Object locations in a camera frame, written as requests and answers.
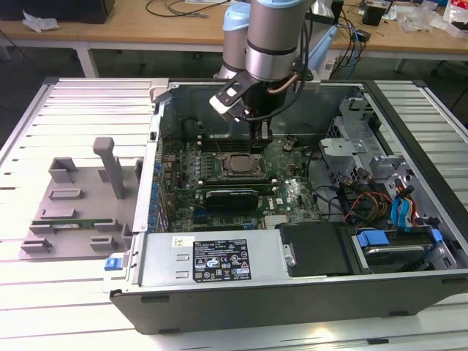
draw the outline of wooden desk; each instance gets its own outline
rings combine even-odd
[[[146,11],[147,2],[148,0],[116,0],[107,22],[98,26],[83,25],[78,38],[103,42],[222,45],[222,24],[227,6],[220,5],[203,11],[209,18],[162,18]],[[174,5],[174,9],[182,12],[202,7],[204,6],[185,3]],[[154,1],[150,10],[171,15],[163,0]]]
[[[356,1],[346,1],[347,4],[355,4]],[[362,22],[362,16],[356,15],[357,8],[350,11],[350,7],[344,7],[348,20],[351,20],[356,29],[362,29],[372,34],[367,42],[366,51],[398,51],[418,53],[460,53],[468,55],[468,40],[454,38],[442,29],[433,28],[431,33],[417,31],[405,33],[394,20],[381,20],[378,27],[367,26]],[[332,49],[343,49],[348,46],[348,38],[345,30],[340,29],[331,46]]]
[[[26,28],[21,22],[1,22],[2,29],[19,46],[73,48],[78,52],[87,78],[98,77],[91,49],[174,50],[194,52],[222,52],[222,22],[225,5],[206,11],[203,18],[161,18],[146,12],[148,0],[116,0],[113,13],[105,24],[60,23],[61,29],[41,34]],[[347,1],[355,4],[356,0]],[[203,7],[180,3],[180,11]],[[170,14],[163,0],[156,0],[151,10]],[[381,21],[380,26],[365,26],[362,17],[345,6],[347,17],[358,29],[372,34],[364,56],[393,59],[433,59],[468,61],[468,40],[456,39],[445,31],[404,33],[395,21]],[[0,45],[9,43],[0,37]],[[347,47],[348,39],[340,29],[324,64],[329,66]]]

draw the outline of open computer chassis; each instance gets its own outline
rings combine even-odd
[[[152,91],[135,236],[113,256],[124,269],[110,289],[139,332],[404,316],[468,289],[467,211],[375,82],[306,85],[261,155],[246,151],[245,125],[210,108],[219,84]],[[346,185],[388,208],[340,216],[320,197],[369,219]],[[417,203],[417,218],[393,221],[396,198]],[[234,254],[239,271],[218,277]]]

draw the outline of slotted metal platform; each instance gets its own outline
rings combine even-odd
[[[164,91],[167,80],[159,82]],[[463,190],[468,175],[467,139],[450,129],[458,122],[427,89],[411,82],[378,84],[467,205]],[[133,165],[144,155],[154,108],[149,86],[149,79],[61,79],[46,84],[0,151],[0,350],[467,347],[468,294],[448,298],[412,317],[144,336],[102,292],[103,260],[20,262],[20,242],[50,181],[47,170],[53,157],[71,156],[79,167],[100,166],[91,150],[98,135],[114,138],[114,152],[123,165]],[[388,133],[385,137],[392,144]],[[375,338],[388,344],[369,343]]]
[[[468,132],[458,119],[424,86],[411,81],[377,81],[401,120],[429,159],[468,209]],[[388,131],[381,132],[399,154]]]

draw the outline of gray floor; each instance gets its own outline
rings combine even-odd
[[[10,52],[12,60],[0,62],[0,146],[28,107],[43,76],[83,76],[79,62],[73,59],[73,51],[69,49],[26,49],[26,55],[43,76],[27,59],[21,58],[19,51],[10,48]],[[211,78],[222,62],[218,53],[204,53],[200,59],[194,59],[192,53],[146,52],[147,65],[141,67],[137,51],[95,50],[94,55],[101,77],[106,78]],[[444,65],[436,77],[430,71],[437,61],[408,61],[400,74],[393,71],[395,63],[392,59],[363,58],[352,79],[423,80],[448,107],[468,86],[468,66],[460,62]],[[336,79],[344,79],[345,75],[345,71],[340,72]],[[464,124],[468,123],[468,94],[457,104],[454,113]]]

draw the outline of motherboard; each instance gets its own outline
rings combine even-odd
[[[168,230],[273,229],[320,220],[304,178],[306,157],[278,138],[263,154],[206,151],[198,142],[163,144]]]

